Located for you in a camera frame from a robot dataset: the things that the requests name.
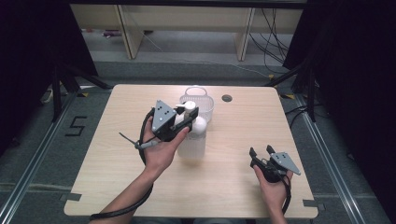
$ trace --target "plastic container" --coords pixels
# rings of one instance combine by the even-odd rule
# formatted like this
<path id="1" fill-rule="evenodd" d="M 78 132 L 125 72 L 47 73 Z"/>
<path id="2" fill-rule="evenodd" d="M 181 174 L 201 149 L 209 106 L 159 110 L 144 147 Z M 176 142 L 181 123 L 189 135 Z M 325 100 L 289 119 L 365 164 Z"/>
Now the plastic container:
<path id="1" fill-rule="evenodd" d="M 188 91 L 191 89 L 201 89 L 205 92 L 205 94 L 202 95 L 190 95 L 188 94 Z M 199 107 L 199 113 L 198 115 L 202 117 L 203 119 L 206 120 L 206 123 L 208 123 L 212 119 L 212 114 L 213 114 L 213 109 L 215 108 L 215 102 L 213 101 L 213 98 L 207 95 L 207 91 L 205 88 L 200 87 L 200 86 L 191 86 L 186 89 L 184 92 L 184 95 L 180 96 L 179 99 L 180 103 L 183 104 L 184 102 L 187 101 L 193 101 L 196 103 L 196 105 Z"/>
<path id="2" fill-rule="evenodd" d="M 187 101 L 185 112 L 176 117 L 175 123 L 180 123 L 189 113 L 195 109 L 193 101 Z M 205 155 L 206 147 L 206 120 L 198 116 L 192 122 L 192 130 L 177 148 L 177 154 L 186 159 L 201 159 Z"/>

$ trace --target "gray carpet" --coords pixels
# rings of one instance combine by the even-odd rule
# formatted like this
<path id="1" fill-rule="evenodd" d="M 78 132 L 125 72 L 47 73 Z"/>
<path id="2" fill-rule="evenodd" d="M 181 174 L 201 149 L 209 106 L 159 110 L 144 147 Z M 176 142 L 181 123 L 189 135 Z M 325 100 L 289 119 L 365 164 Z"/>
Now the gray carpet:
<path id="1" fill-rule="evenodd" d="M 182 85 L 226 85 L 261 86 L 269 81 L 265 76 L 274 73 L 265 66 L 244 66 L 244 69 L 219 64 L 183 63 L 95 63 L 100 79 L 107 84 L 182 84 Z M 262 75 L 248 71 L 255 70 Z M 270 67 L 277 72 L 287 71 L 282 67 Z M 290 93 L 293 78 L 277 86 L 280 94 Z M 91 85 L 78 78 L 81 85 Z M 91 89 L 87 97 L 77 97 L 69 108 L 64 122 L 50 145 L 48 154 L 40 165 L 35 178 L 24 196 L 11 223 L 86 223 L 87 217 L 68 217 L 64 214 L 63 194 L 70 191 L 78 170 L 92 140 L 93 133 L 101 118 L 110 93 Z M 280 98 L 285 112 L 297 107 L 293 99 Z M 326 141 L 333 158 L 367 223 L 390 223 L 367 185 L 355 162 L 347 157 L 347 148 L 327 116 L 323 106 L 315 108 L 317 125 Z M 287 115 L 291 122 L 297 113 Z M 80 136 L 67 136 L 78 133 L 70 128 L 76 116 L 77 125 L 85 126 Z M 39 107 L 20 136 L 21 144 L 11 147 L 0 158 L 0 200 L 3 202 L 21 176 L 24 168 L 34 155 L 52 118 L 52 104 Z M 350 223 L 349 216 L 332 183 L 326 167 L 318 153 L 315 142 L 306 128 L 303 117 L 294 121 L 291 131 L 300 153 L 308 182 L 315 200 L 324 209 L 313 220 L 290 219 L 289 223 Z M 257 223 L 269 223 L 268 219 Z"/>

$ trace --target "light wood table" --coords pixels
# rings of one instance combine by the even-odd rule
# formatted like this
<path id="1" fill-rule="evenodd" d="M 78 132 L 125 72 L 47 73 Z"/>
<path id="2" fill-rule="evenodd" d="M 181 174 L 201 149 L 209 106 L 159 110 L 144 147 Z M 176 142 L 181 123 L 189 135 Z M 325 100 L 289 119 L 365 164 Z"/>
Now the light wood table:
<path id="1" fill-rule="evenodd" d="M 67 201 L 69 216 L 100 212 L 144 169 L 138 151 L 119 133 L 139 137 L 142 121 L 157 100 L 174 107 L 188 86 L 118 85 L 107 102 L 72 193 L 78 202 Z M 288 152 L 302 172 L 292 179 L 291 202 L 286 217 L 312 218 L 315 207 L 304 167 L 294 144 L 276 90 L 264 87 L 204 86 L 215 101 L 207 126 L 205 156 L 186 161 L 177 154 L 172 165 L 155 182 L 148 200 L 135 215 L 140 217 L 268 217 L 259 182 L 250 168 L 250 147 L 259 158 Z M 233 97 L 222 101 L 223 95 Z"/>

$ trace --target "transparent plastic basket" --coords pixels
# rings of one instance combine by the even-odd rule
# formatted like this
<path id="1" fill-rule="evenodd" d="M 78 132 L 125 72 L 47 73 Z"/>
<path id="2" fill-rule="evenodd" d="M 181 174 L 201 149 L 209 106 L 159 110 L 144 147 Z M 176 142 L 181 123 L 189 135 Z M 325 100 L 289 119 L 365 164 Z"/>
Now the transparent plastic basket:
<path id="1" fill-rule="evenodd" d="M 191 89 L 201 89 L 205 92 L 203 95 L 190 95 L 188 91 Z M 193 101 L 199 107 L 198 116 L 206 120 L 208 123 L 212 119 L 213 109 L 215 108 L 215 102 L 213 98 L 207 95 L 205 88 L 200 86 L 191 86 L 186 89 L 184 95 L 180 96 L 180 103 L 183 104 L 186 101 Z"/>

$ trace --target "floor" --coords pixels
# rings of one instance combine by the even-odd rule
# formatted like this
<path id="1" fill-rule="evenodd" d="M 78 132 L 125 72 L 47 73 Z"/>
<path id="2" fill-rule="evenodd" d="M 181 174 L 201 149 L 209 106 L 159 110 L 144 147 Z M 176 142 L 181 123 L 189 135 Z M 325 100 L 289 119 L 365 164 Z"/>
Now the floor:
<path id="1" fill-rule="evenodd" d="M 250 39 L 246 59 L 239 62 L 236 58 L 233 35 L 227 33 L 167 31 L 147 33 L 134 60 L 128 59 L 121 37 L 104 37 L 102 30 L 91 32 L 83 30 L 82 33 L 96 63 L 124 63 L 131 66 L 143 63 L 221 65 L 223 68 L 229 66 L 231 69 L 241 69 L 245 72 L 248 70 L 265 77 L 268 77 L 268 71 L 271 74 L 271 69 L 274 68 L 277 68 L 274 71 L 277 76 L 280 72 L 285 72 L 285 69 L 279 67 L 282 64 L 283 54 L 276 45 L 274 37 L 272 36 L 274 45 L 267 45 L 264 40 L 264 37 L 268 38 L 269 35 L 253 34 L 253 38 L 267 47 L 276 59 L 268 53 L 264 54 Z M 287 47 L 292 35 L 279 35 L 278 39 Z M 258 70 L 263 65 L 268 66 L 266 73 Z M 285 85 L 279 85 L 278 90 L 288 93 Z M 72 122 L 76 115 L 84 113 L 86 106 L 95 105 L 103 109 L 108 96 L 108 92 L 92 94 L 89 103 L 84 102 L 81 97 L 75 97 L 70 104 L 70 114 L 60 125 L 65 126 Z M 70 99 L 70 96 L 65 96 L 64 99 Z M 297 95 L 295 100 L 291 100 L 285 94 L 280 100 L 286 112 L 301 106 L 304 103 L 304 96 Z M 22 134 L 28 141 L 21 142 L 16 150 L 7 152 L 6 156 L 13 160 L 0 159 L 2 179 L 0 201 L 4 203 L 10 198 L 9 194 L 14 187 L 18 186 L 23 174 L 29 172 L 30 168 L 38 170 L 30 173 L 32 183 L 27 183 L 26 195 L 19 201 L 11 202 L 16 208 L 9 211 L 8 215 L 12 217 L 11 223 L 85 223 L 87 220 L 86 217 L 65 217 L 62 210 L 64 206 L 62 196 L 70 191 L 75 178 L 70 174 L 78 172 L 79 166 L 75 164 L 81 164 L 84 157 L 85 152 L 77 151 L 77 146 L 88 147 L 90 136 L 94 133 L 94 125 L 97 125 L 103 110 L 92 110 L 90 118 L 93 121 L 87 124 L 88 131 L 85 133 L 87 136 L 76 139 L 75 143 L 70 143 L 70 139 L 61 138 L 61 135 L 64 136 L 62 132 L 69 132 L 67 130 L 61 131 L 61 134 L 53 138 L 46 136 L 47 129 L 42 127 L 54 128 L 49 122 L 51 111 L 51 104 L 46 104 L 37 110 L 32 121 L 25 128 L 26 132 Z M 305 114 L 296 120 L 294 118 L 297 118 L 295 117 L 297 115 L 291 114 L 288 121 L 293 123 L 291 130 L 316 199 L 319 215 L 314 219 L 291 219 L 288 222 L 390 223 L 356 164 L 347 156 L 347 148 L 335 131 L 332 121 L 327 117 L 326 110 L 320 107 L 316 109 L 318 121 L 314 124 Z M 49 139 L 47 144 L 53 148 L 69 145 L 67 150 L 70 151 L 50 150 L 37 156 L 36 149 L 42 147 L 43 139 Z M 42 160 L 38 163 L 38 167 L 30 166 L 32 158 L 40 157 Z M 269 223 L 269 220 L 257 220 L 256 223 Z"/>

